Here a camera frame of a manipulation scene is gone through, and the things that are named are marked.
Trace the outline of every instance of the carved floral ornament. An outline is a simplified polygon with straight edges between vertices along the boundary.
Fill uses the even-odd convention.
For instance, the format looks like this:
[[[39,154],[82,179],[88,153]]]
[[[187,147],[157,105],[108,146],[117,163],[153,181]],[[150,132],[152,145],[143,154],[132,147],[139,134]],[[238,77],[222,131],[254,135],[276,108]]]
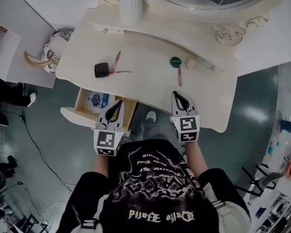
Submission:
[[[219,23],[212,24],[211,31],[215,33],[218,42],[227,46],[238,45],[250,28],[258,28],[262,22],[268,22],[265,17],[255,17],[245,23]]]

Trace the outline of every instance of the drawer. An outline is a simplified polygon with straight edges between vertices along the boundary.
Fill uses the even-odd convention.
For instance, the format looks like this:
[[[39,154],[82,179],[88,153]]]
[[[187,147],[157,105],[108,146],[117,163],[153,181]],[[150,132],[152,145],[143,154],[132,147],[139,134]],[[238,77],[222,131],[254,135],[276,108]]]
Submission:
[[[88,90],[80,88],[78,98],[74,108],[71,107],[62,107],[60,112],[63,116],[68,119],[70,122],[82,125],[85,127],[95,128],[96,122],[98,120],[98,113],[93,113],[91,107],[85,103],[85,100],[88,95]],[[115,100],[123,100],[125,105],[124,110],[124,131],[127,136],[130,135],[130,123],[135,113],[137,107],[137,101],[123,98],[120,96],[115,96]]]

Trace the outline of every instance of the wooden armrest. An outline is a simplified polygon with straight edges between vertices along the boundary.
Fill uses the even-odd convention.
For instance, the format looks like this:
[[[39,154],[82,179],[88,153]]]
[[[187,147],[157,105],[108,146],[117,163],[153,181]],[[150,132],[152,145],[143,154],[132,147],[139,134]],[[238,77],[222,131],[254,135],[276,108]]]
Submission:
[[[24,51],[25,61],[31,67],[45,67],[48,64],[57,65],[57,63],[53,59],[50,59],[50,60],[47,60],[47,61],[44,61],[44,62],[33,62],[29,57],[31,57],[33,59],[36,59],[33,56],[31,56],[30,54],[28,54],[27,51]]]

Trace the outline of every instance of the pink brush handle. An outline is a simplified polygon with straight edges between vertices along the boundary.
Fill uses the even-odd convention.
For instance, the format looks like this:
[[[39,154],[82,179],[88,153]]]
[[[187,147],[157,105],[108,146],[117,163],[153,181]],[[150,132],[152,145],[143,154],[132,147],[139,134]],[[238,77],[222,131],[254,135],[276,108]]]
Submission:
[[[179,65],[179,68],[178,68],[178,82],[179,82],[179,86],[182,86],[181,64]]]

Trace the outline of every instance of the white shoe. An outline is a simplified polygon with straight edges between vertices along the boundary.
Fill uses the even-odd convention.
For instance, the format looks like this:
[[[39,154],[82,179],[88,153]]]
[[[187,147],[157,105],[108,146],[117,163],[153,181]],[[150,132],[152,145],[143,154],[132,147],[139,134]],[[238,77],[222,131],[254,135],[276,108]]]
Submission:
[[[148,120],[149,118],[153,119],[154,122],[156,122],[156,114],[154,111],[149,111],[146,115],[146,120]]]
[[[30,95],[30,103],[27,105],[27,107],[29,107],[30,105],[33,104],[33,102],[37,99],[37,94],[35,92],[32,92]]]

